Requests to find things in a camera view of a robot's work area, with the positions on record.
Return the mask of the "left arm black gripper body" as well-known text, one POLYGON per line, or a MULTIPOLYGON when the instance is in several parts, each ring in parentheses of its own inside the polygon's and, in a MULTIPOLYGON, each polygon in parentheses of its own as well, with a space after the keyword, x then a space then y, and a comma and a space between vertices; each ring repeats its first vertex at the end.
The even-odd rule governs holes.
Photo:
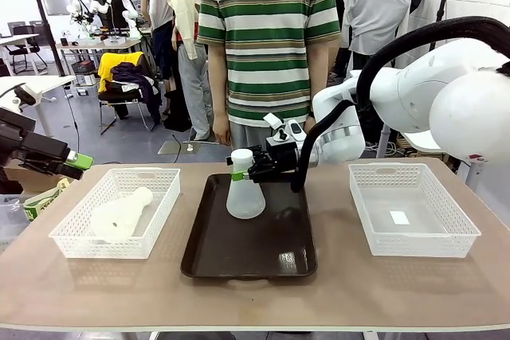
POLYGON ((63 162, 70 149, 67 143, 35 133, 36 121, 1 108, 1 166, 17 159, 24 161, 63 162))

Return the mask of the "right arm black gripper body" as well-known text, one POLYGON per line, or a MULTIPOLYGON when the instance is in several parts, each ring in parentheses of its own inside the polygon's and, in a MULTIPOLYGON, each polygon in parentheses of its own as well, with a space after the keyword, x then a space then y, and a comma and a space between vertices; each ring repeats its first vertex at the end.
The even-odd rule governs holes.
POLYGON ((295 174, 299 151, 295 141, 277 142, 275 139, 267 139, 266 149, 271 158, 271 171, 269 180, 290 181, 295 174))

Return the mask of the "person right hand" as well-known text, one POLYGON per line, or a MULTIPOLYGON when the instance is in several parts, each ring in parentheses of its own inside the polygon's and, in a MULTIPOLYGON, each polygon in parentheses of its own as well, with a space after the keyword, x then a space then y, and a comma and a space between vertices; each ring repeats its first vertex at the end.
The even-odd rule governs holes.
POLYGON ((231 146, 230 121, 227 114, 214 115, 213 132, 218 143, 231 146))

